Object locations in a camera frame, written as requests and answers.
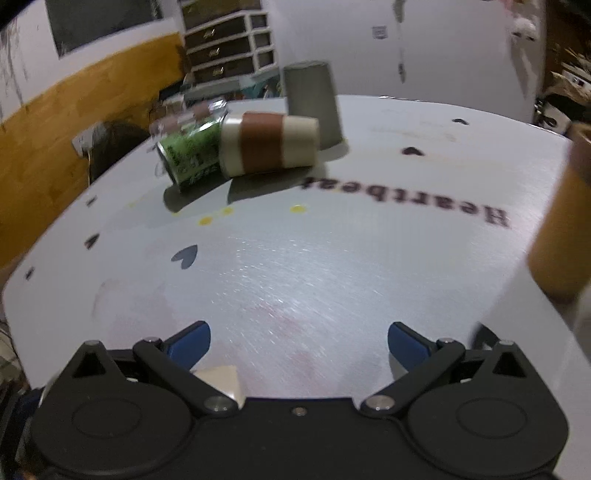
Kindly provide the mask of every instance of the gray cup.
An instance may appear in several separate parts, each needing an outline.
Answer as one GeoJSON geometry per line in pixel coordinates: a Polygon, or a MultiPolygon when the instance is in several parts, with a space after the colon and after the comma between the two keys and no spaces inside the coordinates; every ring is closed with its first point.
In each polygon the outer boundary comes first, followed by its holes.
{"type": "Polygon", "coordinates": [[[287,108],[290,115],[317,118],[320,149],[343,141],[335,87],[327,61],[292,63],[283,69],[287,108]]]}

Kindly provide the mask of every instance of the white table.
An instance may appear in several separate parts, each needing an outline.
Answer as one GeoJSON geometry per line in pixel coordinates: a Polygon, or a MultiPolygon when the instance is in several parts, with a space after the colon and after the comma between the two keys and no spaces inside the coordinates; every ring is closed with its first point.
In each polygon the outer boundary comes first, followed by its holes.
{"type": "MultiPolygon", "coordinates": [[[[519,343],[565,410],[571,435],[558,473],[588,478],[591,368],[523,263],[567,141],[457,106],[339,100],[350,151],[309,174],[338,180],[333,189],[302,188],[300,173],[266,186],[234,179],[173,214],[150,141],[84,192],[4,291],[31,385],[86,339],[126,348],[204,319],[213,340],[201,365],[237,365],[247,395],[359,401],[400,374],[389,364],[392,321],[464,342],[480,321],[519,343]],[[424,156],[403,155],[407,147],[424,156]],[[344,192],[353,181],[363,188],[344,192]],[[417,192],[427,205],[411,201],[417,192]],[[483,206],[506,211],[510,228],[487,223],[483,206]],[[171,262],[195,244],[191,267],[171,262]]],[[[280,112],[284,101],[232,109],[280,112]]]]}

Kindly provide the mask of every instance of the green can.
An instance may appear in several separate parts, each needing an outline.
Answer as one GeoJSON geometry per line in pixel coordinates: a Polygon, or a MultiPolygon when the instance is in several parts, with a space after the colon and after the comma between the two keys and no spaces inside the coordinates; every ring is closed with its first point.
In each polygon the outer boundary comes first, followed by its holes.
{"type": "Polygon", "coordinates": [[[158,153],[168,175],[181,192],[220,170],[222,120],[208,118],[190,131],[173,133],[158,142],[158,153]]]}

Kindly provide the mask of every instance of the orange cylinder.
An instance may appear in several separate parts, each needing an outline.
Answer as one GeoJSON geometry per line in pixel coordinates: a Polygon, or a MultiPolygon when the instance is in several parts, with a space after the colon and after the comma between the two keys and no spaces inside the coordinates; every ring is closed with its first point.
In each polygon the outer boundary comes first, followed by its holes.
{"type": "Polygon", "coordinates": [[[591,278],[591,125],[574,124],[569,137],[568,163],[528,255],[533,279],[560,302],[591,278]]]}

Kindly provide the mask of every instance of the white wall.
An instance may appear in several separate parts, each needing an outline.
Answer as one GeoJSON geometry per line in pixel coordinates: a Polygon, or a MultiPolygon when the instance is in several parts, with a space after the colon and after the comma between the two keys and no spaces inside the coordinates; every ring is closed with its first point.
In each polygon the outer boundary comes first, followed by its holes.
{"type": "MultiPolygon", "coordinates": [[[[178,31],[175,20],[167,18],[110,35],[60,59],[43,0],[33,2],[22,12],[13,28],[16,29],[16,41],[13,41],[11,57],[15,80],[25,103],[60,80],[117,51],[178,31]]],[[[5,49],[0,51],[0,62],[7,64],[5,49]]],[[[9,78],[5,88],[1,76],[0,105],[4,120],[21,107],[14,82],[9,78]]]]}
{"type": "MultiPolygon", "coordinates": [[[[404,22],[398,24],[393,1],[264,0],[264,4],[280,63],[330,60],[339,93],[453,103],[531,119],[543,78],[544,39],[512,42],[504,2],[405,0],[404,22]],[[377,25],[387,26],[388,38],[372,38],[371,27],[377,25]],[[401,46],[404,83],[398,74],[401,46]]],[[[161,7],[170,18],[112,35],[59,59],[45,2],[37,0],[18,18],[20,47],[12,55],[25,101],[116,51],[182,31],[176,0],[161,0],[161,7]]],[[[544,0],[532,0],[529,9],[536,8],[543,19],[544,0]]],[[[20,105],[11,83],[8,96],[2,87],[0,83],[6,118],[20,105]]]]}
{"type": "MultiPolygon", "coordinates": [[[[282,64],[328,59],[339,93],[452,103],[530,121],[543,78],[544,39],[512,48],[501,1],[266,0],[282,64]],[[374,40],[371,27],[386,25],[374,40]],[[398,74],[404,49],[406,81],[398,74]]],[[[529,11],[544,1],[534,0],[529,11]]]]}

